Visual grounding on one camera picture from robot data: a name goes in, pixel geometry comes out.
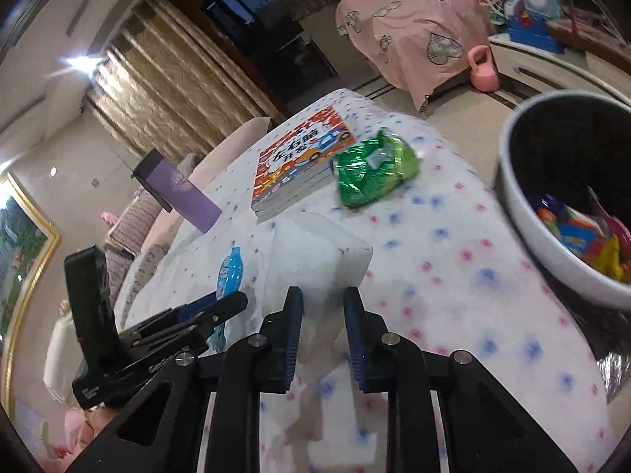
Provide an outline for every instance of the green snack bag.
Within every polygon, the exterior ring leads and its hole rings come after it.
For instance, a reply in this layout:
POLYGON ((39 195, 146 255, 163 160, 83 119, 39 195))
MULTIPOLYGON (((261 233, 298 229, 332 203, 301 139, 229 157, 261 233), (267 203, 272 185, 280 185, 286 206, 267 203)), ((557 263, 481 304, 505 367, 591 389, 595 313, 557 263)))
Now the green snack bag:
POLYGON ((384 197, 418 172, 412 148, 381 128, 369 140, 338 153, 333 168, 345 206, 356 208, 384 197))

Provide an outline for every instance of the candy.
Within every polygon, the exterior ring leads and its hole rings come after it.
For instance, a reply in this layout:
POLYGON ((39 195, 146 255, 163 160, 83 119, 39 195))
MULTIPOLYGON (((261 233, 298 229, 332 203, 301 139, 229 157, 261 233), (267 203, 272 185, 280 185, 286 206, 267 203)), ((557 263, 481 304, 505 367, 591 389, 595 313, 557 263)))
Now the candy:
POLYGON ((625 272, 620 265, 620 240, 616 235, 609 238, 603 245, 600 256, 591 263, 591 267, 615 281, 623 278, 625 272))
POLYGON ((583 215, 581 212, 577 212, 574 208, 570 208, 569 206, 566 206, 566 218, 564 221, 567 224, 585 227, 586 229, 593 229, 601 237, 605 236, 602 228, 598 225, 598 222, 586 215, 583 215))
POLYGON ((545 208, 552 212, 554 216, 560 218, 566 211, 566 205, 557 201, 554 197, 544 194, 543 196, 532 197, 532 207, 537 210, 539 208, 545 208))
POLYGON ((559 224, 558 231, 561 243, 578 257, 583 256, 592 242, 598 237, 594 229, 572 224, 559 224))
POLYGON ((620 257, 624 262, 631 262, 631 232, 619 219, 611 217, 605 211, 605 208, 600 204, 598 196, 591 187, 589 187, 588 191, 594 213, 605 221, 611 233, 616 235, 620 240, 620 257))
POLYGON ((537 209, 537 216, 543 224, 552 232, 555 237, 559 237, 558 226, 556 225, 556 215, 547 208, 541 206, 537 209))
POLYGON ((344 205, 356 208, 380 199, 418 172, 414 151, 385 128, 369 140, 338 153, 334 171, 344 205))

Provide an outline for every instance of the painting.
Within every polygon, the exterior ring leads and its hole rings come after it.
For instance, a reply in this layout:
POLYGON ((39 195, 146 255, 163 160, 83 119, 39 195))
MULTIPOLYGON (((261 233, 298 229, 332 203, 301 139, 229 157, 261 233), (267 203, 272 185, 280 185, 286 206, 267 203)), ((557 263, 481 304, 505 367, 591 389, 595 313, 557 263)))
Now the painting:
POLYGON ((13 354, 28 300, 60 236, 7 174, 0 178, 0 402, 9 403, 13 354))

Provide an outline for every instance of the tissue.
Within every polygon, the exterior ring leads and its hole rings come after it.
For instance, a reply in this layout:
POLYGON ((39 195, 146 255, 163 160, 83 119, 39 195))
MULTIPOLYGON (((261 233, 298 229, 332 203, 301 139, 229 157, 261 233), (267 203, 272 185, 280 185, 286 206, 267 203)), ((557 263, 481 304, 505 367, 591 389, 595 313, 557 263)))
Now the tissue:
POLYGON ((372 247, 315 213, 286 212, 277 223, 263 315, 282 309, 290 286, 302 290, 305 314, 298 362, 310 364, 317 377, 330 368, 333 343, 344 327, 344 292, 364 279, 372 247))

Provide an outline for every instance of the purple bottle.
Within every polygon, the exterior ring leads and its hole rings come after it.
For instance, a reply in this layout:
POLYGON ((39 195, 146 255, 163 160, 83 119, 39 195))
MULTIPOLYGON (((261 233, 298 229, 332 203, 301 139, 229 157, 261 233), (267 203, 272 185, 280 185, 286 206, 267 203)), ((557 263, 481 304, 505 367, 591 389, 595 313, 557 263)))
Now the purple bottle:
POLYGON ((175 209, 202 233, 206 233, 222 214, 171 162, 152 149, 132 173, 167 211, 175 209))

